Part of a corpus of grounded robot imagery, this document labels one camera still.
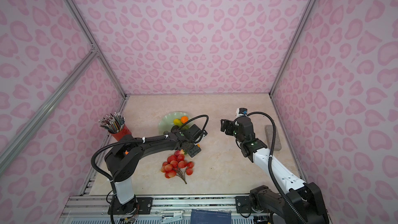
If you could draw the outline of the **aluminium diagonal frame bar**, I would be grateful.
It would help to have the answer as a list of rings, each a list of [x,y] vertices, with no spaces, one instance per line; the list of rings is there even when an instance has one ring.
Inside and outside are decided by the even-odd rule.
[[[40,129],[48,117],[53,113],[57,106],[69,93],[71,88],[90,67],[91,63],[97,58],[98,49],[93,48],[59,85],[54,93],[44,102],[35,112],[33,117],[24,125],[20,132],[13,137],[10,144],[1,154],[1,174],[3,175],[11,166],[13,161],[19,156],[27,146],[32,136]]]

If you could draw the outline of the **small orange fake tangerine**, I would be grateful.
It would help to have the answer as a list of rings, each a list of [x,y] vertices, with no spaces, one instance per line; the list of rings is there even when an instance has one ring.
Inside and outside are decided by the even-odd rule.
[[[185,124],[185,123],[187,123],[187,122],[189,121],[189,118],[188,118],[187,116],[182,116],[182,117],[180,118],[180,121],[181,121],[183,124]]]

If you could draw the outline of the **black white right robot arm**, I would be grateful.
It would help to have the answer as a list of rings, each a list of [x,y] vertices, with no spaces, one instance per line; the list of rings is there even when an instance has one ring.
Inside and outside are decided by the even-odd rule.
[[[273,192],[267,186],[250,191],[249,205],[253,211],[268,212],[270,224],[328,224],[330,222],[321,189],[315,183],[307,183],[295,176],[275,156],[276,124],[263,112],[254,115],[266,117],[272,125],[272,141],[266,146],[256,137],[251,121],[252,113],[238,109],[235,120],[222,119],[221,132],[235,138],[242,155],[262,169],[276,187]]]

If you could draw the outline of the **bundle of coloured pencils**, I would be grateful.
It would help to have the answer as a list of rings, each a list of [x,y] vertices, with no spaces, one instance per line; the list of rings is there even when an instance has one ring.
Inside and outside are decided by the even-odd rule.
[[[123,130],[125,126],[125,117],[120,112],[114,112],[100,119],[98,123],[100,127],[104,128],[109,133],[116,134]]]

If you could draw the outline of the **grey rectangular stone block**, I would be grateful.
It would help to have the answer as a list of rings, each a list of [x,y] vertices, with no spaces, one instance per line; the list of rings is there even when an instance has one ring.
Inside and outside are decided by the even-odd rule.
[[[265,135],[268,148],[271,148],[272,140],[273,140],[273,126],[266,125],[265,126]],[[275,141],[274,141],[274,151],[280,151],[282,149],[282,144],[280,142],[278,131],[275,134]]]

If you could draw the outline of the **red metal pencil cup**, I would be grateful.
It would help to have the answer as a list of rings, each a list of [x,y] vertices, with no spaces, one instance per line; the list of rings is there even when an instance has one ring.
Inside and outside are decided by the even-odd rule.
[[[120,130],[120,131],[118,131],[117,133],[112,133],[111,135],[112,135],[112,137],[113,137],[117,142],[119,142],[119,141],[121,141],[121,139],[122,139],[124,136],[126,136],[126,135],[132,135],[132,133],[131,133],[131,131],[129,130],[129,128],[124,124],[124,125],[121,127],[121,130]]]

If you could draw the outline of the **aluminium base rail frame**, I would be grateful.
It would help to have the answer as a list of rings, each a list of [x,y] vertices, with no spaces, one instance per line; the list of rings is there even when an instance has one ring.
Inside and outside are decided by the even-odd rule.
[[[233,224],[266,224],[269,211],[249,208],[246,195],[142,195],[137,215],[110,217],[110,197],[70,197],[61,213],[60,224],[188,224],[192,211],[226,213]]]

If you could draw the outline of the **red fake strawberry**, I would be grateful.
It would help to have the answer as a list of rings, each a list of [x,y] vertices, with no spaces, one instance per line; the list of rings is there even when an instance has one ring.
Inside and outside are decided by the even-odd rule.
[[[176,150],[175,152],[174,152],[174,155],[176,156],[176,157],[178,157],[178,156],[180,156],[180,155],[185,155],[186,154],[186,152],[184,151],[184,150]]]

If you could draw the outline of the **red fake cherry bunch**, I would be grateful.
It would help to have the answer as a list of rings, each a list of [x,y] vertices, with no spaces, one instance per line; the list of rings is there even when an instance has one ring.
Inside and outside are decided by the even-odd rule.
[[[179,177],[187,184],[186,177],[193,174],[194,166],[195,163],[193,161],[185,160],[184,154],[171,155],[162,163],[160,171],[167,179]]]

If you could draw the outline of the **green yellow fake cucumber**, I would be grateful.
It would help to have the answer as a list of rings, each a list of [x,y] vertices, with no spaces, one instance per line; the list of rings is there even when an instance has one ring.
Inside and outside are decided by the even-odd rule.
[[[175,118],[173,120],[173,125],[176,125],[178,127],[181,127],[183,125],[183,123],[181,122],[181,119]]]

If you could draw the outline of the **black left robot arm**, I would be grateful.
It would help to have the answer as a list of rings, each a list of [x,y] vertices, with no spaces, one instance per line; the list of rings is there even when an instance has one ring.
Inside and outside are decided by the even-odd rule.
[[[118,203],[131,203],[135,199],[131,177],[142,158],[169,150],[183,150],[191,157],[200,152],[198,143],[207,135],[205,128],[209,116],[199,115],[187,121],[190,124],[200,118],[205,118],[201,128],[193,124],[185,129],[184,123],[160,136],[133,138],[130,134],[125,135],[120,141],[97,150],[91,157],[91,166],[109,180]]]

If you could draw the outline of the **light green wavy fruit bowl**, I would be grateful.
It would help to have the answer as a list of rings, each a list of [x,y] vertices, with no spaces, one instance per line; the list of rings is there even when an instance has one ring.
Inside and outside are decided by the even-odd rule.
[[[158,124],[158,133],[162,135],[164,132],[171,132],[172,128],[176,126],[173,125],[173,120],[175,118],[180,119],[182,116],[187,116],[189,120],[191,119],[185,112],[171,112],[165,115]]]

